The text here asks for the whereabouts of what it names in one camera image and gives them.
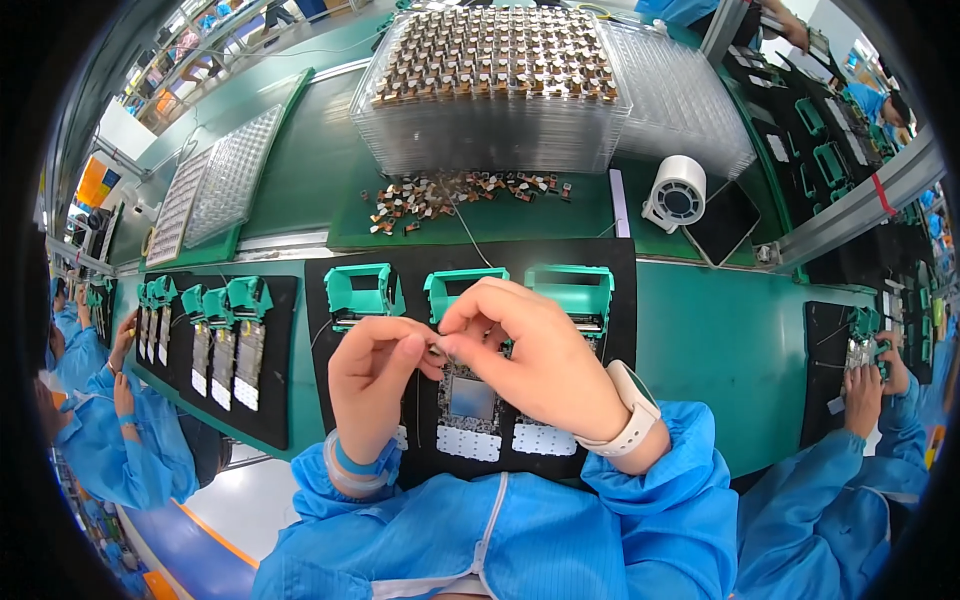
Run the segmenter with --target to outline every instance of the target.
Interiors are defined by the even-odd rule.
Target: blue wristband
[[[396,440],[391,438],[390,442],[392,442],[392,444],[387,443],[384,451],[381,451],[377,459],[369,465],[360,465],[350,460],[350,457],[347,456],[347,453],[344,452],[344,449],[340,446],[340,438],[337,438],[336,442],[334,442],[333,451],[337,457],[337,464],[340,465],[340,469],[344,472],[351,475],[379,475],[383,471],[387,457],[390,456],[390,452],[392,452],[394,446],[396,446]]]

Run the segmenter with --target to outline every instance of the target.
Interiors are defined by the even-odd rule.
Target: stack of plastic trays
[[[697,49],[648,30],[598,23],[619,59],[621,87],[633,110],[619,154],[690,156],[713,175],[734,180],[756,159],[727,89]]]
[[[147,267],[174,260],[180,255],[183,232],[187,227],[190,210],[197,197],[197,190],[204,181],[204,173],[216,146],[211,146],[198,155],[187,159],[177,168],[163,198],[160,214],[156,218],[154,236],[147,252]]]
[[[193,203],[184,246],[194,248],[250,217],[253,192],[282,115],[283,106],[276,105],[217,142]]]
[[[405,13],[358,85],[350,118],[391,175],[602,172],[632,105],[605,36],[591,14],[569,9]]]

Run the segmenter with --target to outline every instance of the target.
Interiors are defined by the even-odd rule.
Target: green workbench
[[[290,93],[289,80],[303,69],[318,73],[352,60],[368,57],[370,43],[358,41],[372,35],[383,16],[361,17],[331,33],[317,36],[293,50],[344,49],[263,60],[214,89],[196,105],[194,152],[203,150]],[[686,43],[699,38],[686,30],[672,36]],[[404,238],[371,236],[371,206],[361,190],[375,196],[386,182],[349,120],[348,106],[362,74],[355,70],[308,84],[288,122],[278,132],[257,188],[250,220],[237,234],[239,240],[329,229],[328,246],[363,249],[372,243],[464,244],[468,238],[459,220],[437,219]],[[729,78],[720,74],[725,83]],[[743,103],[733,93],[741,111]],[[196,128],[194,112],[175,122],[138,162],[152,167],[179,148]],[[758,151],[764,153],[762,145]],[[768,180],[766,155],[738,180],[761,212],[754,242],[780,237],[778,187]],[[661,259],[695,263],[696,251],[680,234],[666,235],[639,217],[658,167],[657,161],[622,158],[621,169],[628,198],[631,233],[638,256],[636,371],[653,393],[664,400],[700,400],[714,412],[717,447],[734,476],[776,462],[797,450],[804,410],[805,350],[803,303],[819,300],[866,304],[872,298],[818,286],[802,286],[788,277],[731,270],[712,271],[685,264],[659,264]],[[140,188],[148,202],[162,200],[176,171],[174,160],[156,170]],[[480,201],[462,204],[463,216],[478,241],[503,239],[595,237],[613,222],[606,175],[564,175],[573,183],[572,203],[545,196],[533,204],[521,201]],[[721,182],[710,179],[710,190]],[[119,265],[139,260],[140,245],[149,223],[133,211],[124,211],[113,236],[109,261]],[[216,262],[228,262],[229,259]],[[749,245],[732,258],[733,266],[753,266]],[[251,262],[198,266],[187,269],[200,275],[294,275],[302,277],[303,261]],[[136,307],[136,283],[141,273],[121,277],[117,289],[116,319]],[[137,373],[180,408],[216,426],[246,444],[290,460],[324,437],[319,391],[310,353],[303,293],[294,319],[290,372],[290,447],[286,451],[224,426],[179,398],[176,392],[138,367]]]

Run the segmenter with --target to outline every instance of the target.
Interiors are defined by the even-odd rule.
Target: clear bangle bracelet
[[[358,493],[376,492],[387,483],[387,479],[390,477],[389,469],[387,468],[384,468],[383,472],[375,479],[367,481],[351,479],[340,471],[333,460],[333,445],[336,444],[337,439],[337,430],[334,429],[326,436],[326,441],[324,442],[324,464],[326,465],[326,472],[330,476],[330,481],[335,481],[344,490]]]

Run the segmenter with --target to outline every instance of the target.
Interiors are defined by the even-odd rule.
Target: white watch strap
[[[620,401],[632,413],[627,426],[609,442],[596,442],[576,435],[573,438],[578,444],[600,456],[623,456],[632,452],[647,437],[650,428],[660,418],[660,408],[640,378],[622,360],[611,361],[607,366],[607,375],[613,382]],[[638,386],[643,386],[646,395]]]

